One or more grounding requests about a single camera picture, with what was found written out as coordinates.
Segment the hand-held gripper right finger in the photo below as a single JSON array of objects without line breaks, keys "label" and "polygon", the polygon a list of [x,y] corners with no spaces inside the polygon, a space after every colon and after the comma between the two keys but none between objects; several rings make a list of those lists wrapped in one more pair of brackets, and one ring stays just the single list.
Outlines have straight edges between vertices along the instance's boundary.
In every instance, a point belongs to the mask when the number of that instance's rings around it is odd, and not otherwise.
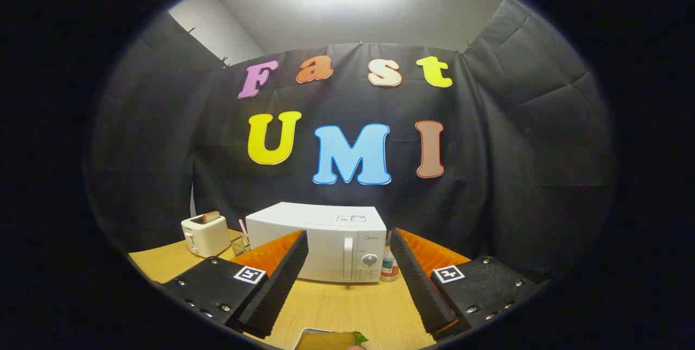
[{"label": "hand-held gripper right finger", "polygon": [[549,284],[486,254],[467,258],[400,228],[390,235],[424,329],[437,341],[488,326]]}]

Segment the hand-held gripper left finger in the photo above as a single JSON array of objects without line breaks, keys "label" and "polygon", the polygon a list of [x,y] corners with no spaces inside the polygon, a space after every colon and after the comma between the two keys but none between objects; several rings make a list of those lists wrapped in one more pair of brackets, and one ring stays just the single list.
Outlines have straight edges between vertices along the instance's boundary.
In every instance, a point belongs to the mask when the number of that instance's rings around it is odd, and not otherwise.
[{"label": "hand-held gripper left finger", "polygon": [[308,250],[306,231],[297,230],[233,259],[205,258],[160,289],[207,320],[263,339],[271,334]]}]

